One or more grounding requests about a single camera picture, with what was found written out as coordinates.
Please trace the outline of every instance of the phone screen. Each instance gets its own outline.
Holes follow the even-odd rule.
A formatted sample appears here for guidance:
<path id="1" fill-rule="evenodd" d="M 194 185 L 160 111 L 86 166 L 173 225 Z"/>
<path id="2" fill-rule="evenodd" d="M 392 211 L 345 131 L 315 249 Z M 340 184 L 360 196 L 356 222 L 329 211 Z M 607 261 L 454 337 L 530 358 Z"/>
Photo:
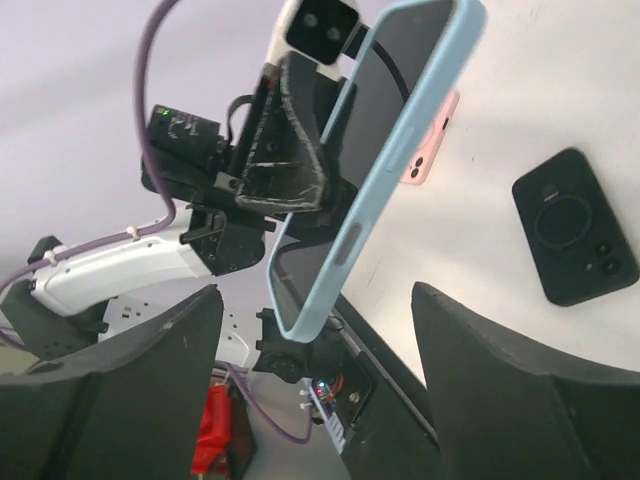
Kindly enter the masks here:
<path id="1" fill-rule="evenodd" d="M 399 9 L 389 14 L 376 30 L 373 45 L 377 43 L 388 53 L 409 92 L 429 62 L 453 5 L 453 0 L 440 0 Z M 394 77 L 378 52 L 380 49 L 376 47 L 367 51 L 353 79 L 357 93 L 338 158 L 341 176 L 358 190 L 405 105 Z M 287 328 L 293 327 L 298 318 L 332 245 L 333 241 L 309 245 L 288 237 L 276 252 L 275 271 L 269 274 L 276 307 Z"/>

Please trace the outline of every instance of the black cable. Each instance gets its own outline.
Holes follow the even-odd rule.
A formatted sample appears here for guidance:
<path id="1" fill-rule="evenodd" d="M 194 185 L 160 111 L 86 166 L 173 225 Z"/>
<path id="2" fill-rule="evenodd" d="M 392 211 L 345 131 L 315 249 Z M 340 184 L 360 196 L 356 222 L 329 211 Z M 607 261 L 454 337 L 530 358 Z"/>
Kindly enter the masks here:
<path id="1" fill-rule="evenodd" d="M 227 148 L 231 146 L 233 141 L 233 128 L 231 127 L 231 120 L 236 111 L 243 105 L 248 105 L 253 102 L 253 95 L 240 95 L 229 104 L 227 108 Z"/>
<path id="2" fill-rule="evenodd" d="M 384 63 L 385 67 L 387 67 L 387 70 L 389 70 L 389 73 L 393 77 L 393 80 L 396 82 L 398 90 L 400 90 L 400 96 L 402 97 L 402 101 L 404 103 L 407 103 L 409 101 L 409 96 L 411 95 L 411 92 L 409 92 L 409 87 L 407 87 L 407 82 L 404 81 L 404 77 L 402 76 L 402 73 L 400 73 L 400 69 L 398 68 L 398 65 L 396 65 L 396 62 L 393 61 L 393 58 L 391 58 L 391 55 L 389 55 L 389 52 L 387 52 L 385 48 L 382 45 L 380 45 L 380 42 L 374 40 L 372 48 L 373 48 L 373 51 L 376 53 L 376 55 L 378 55 L 378 58 L 382 60 L 382 63 Z"/>

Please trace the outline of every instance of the purple cable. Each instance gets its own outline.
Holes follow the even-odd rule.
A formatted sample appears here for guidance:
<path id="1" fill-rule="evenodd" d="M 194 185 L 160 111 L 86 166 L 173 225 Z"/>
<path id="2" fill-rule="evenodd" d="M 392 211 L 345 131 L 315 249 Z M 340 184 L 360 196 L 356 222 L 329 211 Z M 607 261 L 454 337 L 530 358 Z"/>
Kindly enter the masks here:
<path id="1" fill-rule="evenodd" d="M 167 186 L 165 185 L 160 172 L 158 171 L 158 168 L 156 166 L 156 158 L 153 153 L 153 147 L 151 146 L 151 141 L 149 140 L 149 135 L 147 134 L 145 90 L 147 86 L 149 57 L 151 55 L 151 47 L 153 45 L 156 33 L 158 32 L 158 29 L 160 28 L 160 25 L 166 18 L 167 14 L 179 1 L 180 0 L 162 0 L 156 7 L 144 28 L 142 39 L 140 40 L 140 45 L 138 46 L 138 52 L 136 56 L 133 78 L 133 110 L 135 116 L 136 132 L 138 135 L 138 141 L 140 142 L 140 146 L 142 148 L 142 161 L 144 162 L 144 166 L 149 173 L 151 183 L 153 183 L 156 191 L 162 197 L 162 201 L 167 209 L 167 215 L 158 223 L 147 227 L 142 227 L 138 230 L 138 235 L 141 237 L 158 233 L 159 231 L 171 225 L 171 223 L 173 223 L 176 218 L 176 206 L 173 203 L 173 199 L 171 198 L 171 195 L 167 190 Z M 97 240 L 92 240 L 90 242 L 60 252 L 56 254 L 56 260 L 67 260 L 71 257 L 88 252 L 90 250 L 94 250 L 96 248 L 105 247 L 113 243 L 131 239 L 131 235 L 127 232 L 115 233 L 113 235 L 108 235 Z M 49 262 L 49 260 L 42 259 L 30 265 L 26 265 L 19 270 L 16 270 L 7 278 L 0 281 L 0 295 L 16 280 L 49 265 L 51 265 L 51 262 Z M 2 331 L 0 331 L 0 340 L 13 348 L 26 350 L 24 345 L 16 342 Z"/>
<path id="2" fill-rule="evenodd" d="M 238 390 L 240 390 L 240 393 L 242 393 L 242 396 L 245 398 L 245 400 L 249 402 L 249 405 L 251 405 L 260 414 L 260 416 L 264 418 L 266 422 L 273 427 L 273 429 L 280 436 L 298 445 L 306 445 L 307 443 L 309 443 L 309 440 L 311 439 L 311 431 L 313 429 L 313 420 L 311 418 L 311 408 L 308 408 L 309 424 L 307 425 L 307 432 L 305 436 L 302 438 L 295 437 L 291 435 L 289 432 L 285 431 L 280 425 L 278 425 L 275 422 L 275 420 L 273 420 L 273 418 L 271 418 L 269 415 L 267 415 L 267 413 L 264 410 L 262 410 L 262 407 L 260 407 L 256 399 L 253 398 L 253 395 L 251 395 L 251 392 L 249 392 L 249 388 L 247 387 L 247 384 L 244 382 L 244 379 L 240 376 L 240 373 L 233 367 L 233 365 L 227 362 L 221 362 L 221 363 L 227 369 L 227 371 L 229 372 L 229 375 L 231 375 L 231 378 L 233 378 L 233 381 L 238 387 Z"/>

